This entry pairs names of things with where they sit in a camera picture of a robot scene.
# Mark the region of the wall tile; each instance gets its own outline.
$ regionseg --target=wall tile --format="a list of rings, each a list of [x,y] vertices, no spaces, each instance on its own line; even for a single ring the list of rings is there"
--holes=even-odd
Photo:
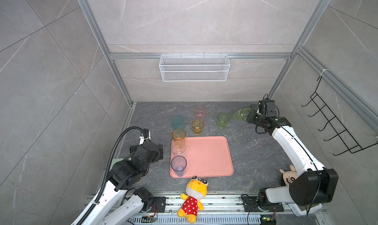
[[[323,140],[333,137],[335,133],[329,125],[324,131],[318,131],[318,128],[322,128],[327,120],[321,114],[317,114],[314,117],[308,116],[308,114],[312,115],[317,111],[314,104],[311,103],[307,107],[300,106],[305,105],[310,100],[310,95],[317,85],[316,80],[318,77],[319,75],[304,60],[299,58],[290,68],[281,86],[295,108],[297,108],[329,163],[338,173],[340,181],[366,223],[375,224],[376,216],[371,215],[376,213],[375,208],[377,206],[376,200],[372,198],[378,196],[376,190],[376,185],[378,184],[378,175],[376,174],[378,147],[370,147],[355,154],[347,152],[339,156],[332,155],[332,153],[337,154],[346,150],[346,147],[337,138],[329,142]],[[362,147],[376,143],[377,134],[324,80],[321,81],[317,93]],[[347,134],[342,134],[341,136],[349,147],[355,145]],[[351,220],[358,218],[357,214],[349,214],[348,216],[351,217]]]
[[[107,114],[118,130],[122,128],[122,125],[124,124],[123,120],[125,119],[128,110],[129,106],[125,97],[123,96],[122,91],[118,89],[107,111]]]
[[[291,52],[294,44],[257,45],[111,45],[110,52]]]
[[[82,83],[0,186],[1,224],[50,222],[104,115]]]
[[[84,80],[105,111],[118,89],[118,84],[104,57]]]
[[[2,51],[0,67],[2,182],[82,79],[46,28]]]
[[[318,0],[88,1],[108,44],[174,45],[294,44]]]
[[[227,78],[276,78],[286,59],[230,59]]]
[[[27,0],[42,22],[47,25],[76,9],[76,0]]]
[[[230,59],[227,78],[276,78],[285,59]],[[159,59],[118,59],[123,78],[161,78]]]
[[[123,78],[160,78],[159,59],[116,60]]]
[[[88,195],[97,193],[117,137],[118,130],[106,114],[59,202],[51,225],[73,222],[85,207]]]
[[[124,78],[133,101],[253,101],[269,92],[275,78],[230,78],[227,81],[167,81]]]
[[[330,6],[349,16],[378,27],[378,0],[332,0]]]
[[[101,49],[80,8],[47,26],[80,76],[85,79],[102,57]]]
[[[44,25],[26,0],[1,0],[0,51]]]
[[[366,224],[366,221],[358,211],[340,180],[337,182],[332,201],[324,203],[323,206],[330,215],[334,225]]]
[[[327,8],[305,47],[378,111],[378,29]]]

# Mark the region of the red polka dot dress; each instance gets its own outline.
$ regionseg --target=red polka dot dress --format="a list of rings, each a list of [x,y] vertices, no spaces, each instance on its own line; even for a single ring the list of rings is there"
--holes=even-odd
[[[194,214],[197,216],[197,210],[198,210],[197,199],[189,196],[184,202],[184,204],[181,206],[181,208],[184,210],[186,215]]]

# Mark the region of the black wire rack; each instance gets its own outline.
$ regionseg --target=black wire rack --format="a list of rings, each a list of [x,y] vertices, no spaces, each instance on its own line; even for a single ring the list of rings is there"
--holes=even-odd
[[[323,131],[325,129],[325,127],[329,124],[333,130],[335,131],[336,135],[329,138],[328,140],[326,139],[323,139],[325,142],[329,141],[329,140],[332,140],[333,138],[335,137],[339,137],[339,139],[343,142],[343,144],[345,145],[345,147],[347,148],[347,150],[339,153],[339,154],[333,154],[334,156],[339,156],[347,151],[349,151],[350,153],[354,154],[354,153],[357,153],[359,151],[362,151],[364,149],[367,149],[369,147],[372,147],[374,145],[377,145],[378,142],[376,142],[375,144],[372,144],[372,145],[369,145],[368,147],[365,147],[363,148],[357,141],[356,139],[352,136],[352,134],[348,131],[348,129],[344,126],[344,124],[340,121],[340,119],[333,113],[333,111],[331,110],[331,108],[329,108],[329,106],[324,102],[324,100],[320,97],[320,95],[316,92],[318,90],[318,87],[319,87],[319,83],[320,81],[322,80],[322,77],[320,76],[316,81],[319,81],[318,82],[318,85],[316,86],[316,89],[314,91],[314,93],[310,96],[311,100],[306,104],[306,105],[302,105],[302,107],[306,107],[307,105],[309,105],[311,102],[313,102],[316,107],[318,108],[318,111],[313,114],[313,115],[309,115],[309,117],[314,117],[317,113],[321,112],[323,114],[323,116],[325,117],[325,119],[327,120],[327,123],[324,125],[324,127],[320,130],[318,129],[320,132]],[[314,98],[315,97],[319,97],[319,99],[322,101],[322,103],[320,103],[319,105],[314,101]],[[331,117],[328,117],[324,114],[323,112],[323,109],[329,109],[329,111],[332,113]],[[341,131],[338,133],[338,131],[336,130],[334,124],[331,123],[331,121],[334,120],[335,124],[340,124],[342,126],[343,129],[341,129]],[[355,142],[355,146],[353,147],[348,147],[348,145],[345,143],[344,139],[340,136],[340,134],[349,134],[349,136],[353,139],[353,141]]]

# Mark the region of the wire mesh basket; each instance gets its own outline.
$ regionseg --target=wire mesh basket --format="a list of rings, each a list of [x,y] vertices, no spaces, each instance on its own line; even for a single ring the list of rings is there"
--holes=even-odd
[[[159,68],[163,81],[226,81],[227,55],[162,55]]]

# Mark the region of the plastic cup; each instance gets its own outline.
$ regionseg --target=plastic cup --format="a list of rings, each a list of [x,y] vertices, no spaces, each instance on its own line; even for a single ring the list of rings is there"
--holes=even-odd
[[[174,155],[182,154],[186,149],[186,145],[185,145],[186,132],[184,131],[184,129],[177,128],[172,132],[172,138],[173,138],[173,142],[171,146],[172,153]]]
[[[195,108],[194,112],[195,112],[196,119],[204,120],[207,109],[205,106],[199,105]]]
[[[170,166],[177,176],[182,177],[186,168],[186,159],[183,156],[176,156],[170,162]]]
[[[186,132],[182,128],[177,128],[172,132],[173,141],[185,141]]]
[[[236,121],[241,121],[241,122],[244,121],[244,119],[242,119],[242,116],[240,115],[240,112],[241,112],[241,111],[242,111],[242,109],[239,109],[238,111],[235,112],[235,114],[234,114],[234,119],[235,119]]]
[[[252,111],[252,108],[251,107],[244,107],[241,112],[240,112],[240,116],[242,117],[242,119],[244,121],[247,121],[247,118],[248,118],[248,115],[249,113]]]
[[[177,128],[184,129],[185,122],[182,116],[176,116],[172,119],[173,129],[176,130]]]
[[[186,144],[181,141],[172,142],[171,150],[175,156],[181,155],[186,150]]]
[[[226,125],[227,125],[228,121],[230,120],[230,117],[226,113],[220,113],[220,114],[218,114],[217,119],[218,119],[218,121],[217,121],[218,127],[220,129],[223,129],[223,128],[226,128]]]
[[[193,120],[192,122],[193,133],[196,135],[200,135],[202,132],[203,126],[204,124],[202,120],[199,120],[199,119]]]

